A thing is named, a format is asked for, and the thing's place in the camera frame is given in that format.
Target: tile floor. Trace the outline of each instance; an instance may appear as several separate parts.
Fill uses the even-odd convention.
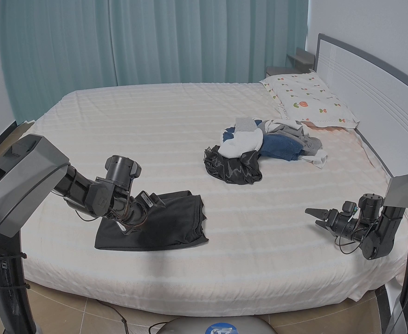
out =
[[[29,129],[30,124],[16,128],[0,145],[0,154]],[[120,317],[94,299],[49,289],[30,283],[28,290],[34,319],[45,334],[124,334]],[[158,315],[113,305],[128,321],[133,334],[147,334],[148,327],[176,317]],[[379,308],[374,291],[354,302],[295,312],[261,315],[278,334],[381,334]],[[0,320],[0,334],[3,325]]]

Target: teal curtain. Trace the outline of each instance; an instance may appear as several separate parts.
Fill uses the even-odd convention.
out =
[[[1,0],[18,122],[79,89],[255,82],[305,46],[308,0]]]

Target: mattress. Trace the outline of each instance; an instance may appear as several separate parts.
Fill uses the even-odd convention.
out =
[[[29,133],[47,137],[84,176],[106,174],[118,154],[142,166],[132,194],[201,194],[209,242],[158,252],[97,250],[100,220],[85,223],[49,194],[22,229],[27,279],[169,315],[254,315],[358,300],[404,270],[404,219],[390,255],[343,255],[305,208],[341,209],[363,193],[384,195],[387,176],[354,131],[312,129],[329,158],[260,158],[263,179],[226,184],[207,174],[203,152],[236,117],[279,118],[261,84],[167,84],[81,90],[63,97]]]

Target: floral pillow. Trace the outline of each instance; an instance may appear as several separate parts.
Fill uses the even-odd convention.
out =
[[[283,110],[286,119],[308,121],[318,127],[353,129],[357,126],[358,119],[315,72],[273,75],[260,83]]]

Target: shiny black fabric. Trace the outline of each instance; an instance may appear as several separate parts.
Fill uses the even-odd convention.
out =
[[[238,159],[228,159],[218,153],[219,146],[204,151],[207,173],[229,184],[253,184],[263,175],[258,165],[258,152],[245,152]]]
[[[124,235],[118,225],[102,218],[94,247],[100,250],[157,251],[188,248],[207,242],[201,196],[190,191],[160,194],[165,208],[152,210],[140,231]]]

